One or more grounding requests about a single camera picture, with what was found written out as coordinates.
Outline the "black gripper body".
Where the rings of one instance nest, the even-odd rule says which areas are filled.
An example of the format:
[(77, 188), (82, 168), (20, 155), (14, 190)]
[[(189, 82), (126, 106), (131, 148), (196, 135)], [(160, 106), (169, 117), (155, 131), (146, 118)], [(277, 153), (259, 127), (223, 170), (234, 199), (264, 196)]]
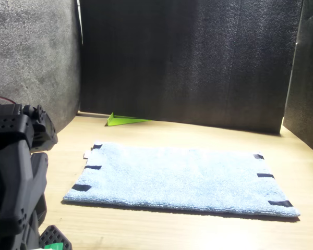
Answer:
[(54, 124), (41, 105), (26, 105), (23, 114), (29, 116), (34, 129), (31, 152), (49, 151), (58, 142)]

